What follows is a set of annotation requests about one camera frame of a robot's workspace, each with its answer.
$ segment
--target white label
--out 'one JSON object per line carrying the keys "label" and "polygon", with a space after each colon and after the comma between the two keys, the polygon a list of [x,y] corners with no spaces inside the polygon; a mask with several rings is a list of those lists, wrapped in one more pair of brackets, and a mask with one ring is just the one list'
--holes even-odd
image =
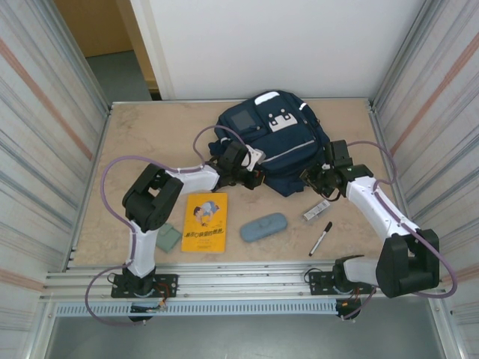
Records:
{"label": "white label", "polygon": [[321,202],[321,203],[317,204],[316,206],[314,206],[313,208],[311,208],[309,211],[307,211],[302,216],[306,221],[309,221],[310,219],[319,215],[322,211],[324,211],[329,206],[331,206],[330,202],[328,202],[327,200],[324,200],[323,202]]}

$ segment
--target ventilation grille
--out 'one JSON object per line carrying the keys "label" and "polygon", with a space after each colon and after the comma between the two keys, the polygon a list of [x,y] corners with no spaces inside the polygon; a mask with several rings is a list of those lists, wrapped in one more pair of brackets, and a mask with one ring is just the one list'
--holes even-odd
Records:
{"label": "ventilation grille", "polygon": [[[144,316],[131,313],[132,302],[97,303],[91,309],[98,316]],[[171,301],[165,310],[148,316],[233,316],[264,314],[337,314],[336,300],[276,300],[276,301]],[[57,316],[89,316],[83,303],[61,303]]]}

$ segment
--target doorway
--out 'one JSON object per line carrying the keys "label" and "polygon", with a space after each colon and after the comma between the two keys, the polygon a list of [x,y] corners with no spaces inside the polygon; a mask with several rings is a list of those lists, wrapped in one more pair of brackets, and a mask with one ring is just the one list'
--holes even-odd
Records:
{"label": "doorway", "polygon": [[54,0],[109,102],[159,100],[128,0]]}

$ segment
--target small package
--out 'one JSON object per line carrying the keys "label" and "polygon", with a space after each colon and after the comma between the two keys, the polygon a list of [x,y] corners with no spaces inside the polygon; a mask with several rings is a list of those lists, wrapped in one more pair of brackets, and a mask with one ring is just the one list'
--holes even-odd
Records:
{"label": "small package", "polygon": [[302,215],[302,217],[306,221],[310,221],[311,219],[318,216],[321,212],[326,210],[329,206],[331,206],[330,202],[328,202],[327,200],[324,200],[323,202],[318,203],[316,206],[314,206],[309,211],[307,211],[304,215]]}
{"label": "small package", "polygon": [[156,246],[162,251],[168,253],[181,238],[181,233],[173,228],[169,223],[163,224],[156,236]]}

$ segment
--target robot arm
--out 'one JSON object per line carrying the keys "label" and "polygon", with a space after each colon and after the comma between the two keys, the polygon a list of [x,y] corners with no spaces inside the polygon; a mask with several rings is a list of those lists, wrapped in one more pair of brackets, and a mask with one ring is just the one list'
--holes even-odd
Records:
{"label": "robot arm", "polygon": [[[378,286],[389,298],[438,286],[439,260],[397,224],[375,193],[402,223],[415,230],[436,250],[439,249],[437,235],[432,230],[420,230],[380,188],[373,189],[376,182],[373,174],[366,166],[353,164],[345,141],[327,144],[325,154],[326,165],[307,169],[301,178],[324,197],[329,197],[337,189],[361,210],[383,242],[379,259],[354,256],[336,260],[334,286],[340,292],[349,292],[358,286],[357,283],[368,283]],[[263,157],[250,147],[232,142],[223,156],[213,158],[198,172],[187,173],[180,169],[172,173],[148,165],[123,198],[126,216],[136,229],[136,241],[132,240],[133,233],[130,233],[130,255],[134,253],[134,260],[123,270],[125,287],[137,295],[147,295],[151,290],[156,236],[180,194],[216,191],[237,183],[254,189],[263,182],[264,175],[254,170],[254,164],[260,163]],[[151,194],[151,189],[159,190],[158,194]]]}
{"label": "robot arm", "polygon": [[337,189],[359,208],[383,243],[379,259],[347,257],[337,260],[333,268],[336,287],[348,292],[352,283],[368,283],[378,286],[389,298],[437,287],[439,260],[398,224],[396,218],[439,250],[437,235],[432,230],[421,230],[401,213],[381,188],[373,188],[376,179],[366,166],[353,164],[346,141],[330,142],[325,146],[325,155],[326,165],[307,169],[302,179],[324,197]]}
{"label": "robot arm", "polygon": [[200,171],[191,172],[188,168],[179,168],[178,172],[171,172],[148,165],[122,202],[126,217],[135,228],[135,232],[130,231],[129,234],[127,257],[133,260],[123,270],[121,278],[125,292],[144,296],[151,291],[156,268],[156,237],[181,194],[217,191],[221,187],[237,183],[254,189],[264,180],[263,173],[254,169],[254,165],[263,159],[263,152],[231,142],[225,154],[208,161]]}

